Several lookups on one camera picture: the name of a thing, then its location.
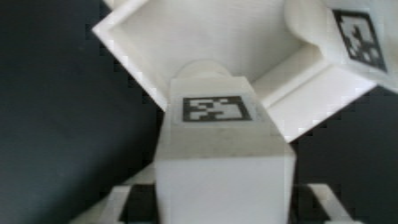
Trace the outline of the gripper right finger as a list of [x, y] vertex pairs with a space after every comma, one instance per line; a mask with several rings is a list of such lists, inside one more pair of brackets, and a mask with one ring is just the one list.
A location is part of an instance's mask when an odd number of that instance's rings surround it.
[[323, 224], [364, 224], [352, 218], [329, 185], [309, 184], [307, 187], [329, 216], [329, 220], [323, 222]]

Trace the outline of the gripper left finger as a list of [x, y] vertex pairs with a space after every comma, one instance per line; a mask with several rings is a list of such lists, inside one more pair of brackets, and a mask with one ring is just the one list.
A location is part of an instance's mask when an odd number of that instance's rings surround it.
[[68, 224], [123, 224], [119, 220], [132, 187], [116, 186], [110, 194]]

